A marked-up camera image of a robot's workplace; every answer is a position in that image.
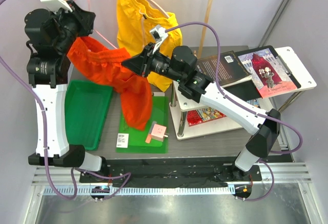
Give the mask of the pink wire hanger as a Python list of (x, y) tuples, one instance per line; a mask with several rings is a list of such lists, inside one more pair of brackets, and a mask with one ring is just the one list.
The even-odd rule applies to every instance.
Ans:
[[(87, 5), (88, 5), (88, 11), (91, 11), (91, 2), (90, 2), (90, 0), (87, 0)], [(117, 49), (117, 47), (113, 43), (111, 43), (106, 37), (104, 37), (98, 30), (94, 29), (94, 32), (98, 36), (100, 36), (113, 49)]]

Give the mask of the orange shorts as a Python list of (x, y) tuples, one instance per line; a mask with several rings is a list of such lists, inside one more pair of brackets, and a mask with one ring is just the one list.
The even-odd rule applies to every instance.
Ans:
[(146, 78), (122, 66), (131, 56), (125, 48), (110, 50), (97, 40), (78, 37), (68, 59), (88, 80), (110, 86), (120, 95), (121, 110), (129, 127), (144, 130), (152, 112), (152, 91)]

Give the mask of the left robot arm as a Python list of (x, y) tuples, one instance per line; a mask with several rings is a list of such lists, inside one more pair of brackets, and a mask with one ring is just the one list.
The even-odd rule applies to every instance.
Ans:
[(104, 157), (86, 152), (83, 145), (70, 145), (65, 127), (65, 97), (75, 40), (93, 32), (95, 13), (81, 9), (73, 0), (69, 9), (36, 9), (25, 17), (26, 46), (31, 55), (28, 81), (36, 96), (38, 142), (28, 163), (35, 166), (80, 168), (91, 171), (97, 182), (108, 179)]

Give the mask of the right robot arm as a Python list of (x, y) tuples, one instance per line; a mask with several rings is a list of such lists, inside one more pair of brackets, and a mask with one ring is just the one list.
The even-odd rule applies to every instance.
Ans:
[(268, 156), (280, 134), (280, 113), (254, 107), (225, 90), (218, 90), (209, 76), (196, 70), (197, 58), (187, 46), (175, 47), (171, 57), (160, 53), (156, 43), (147, 44), (142, 52), (122, 66), (147, 77), (157, 73), (178, 83), (180, 93), (187, 99), (214, 108), (241, 125), (250, 135), (231, 168), (236, 180), (244, 180), (260, 159)]

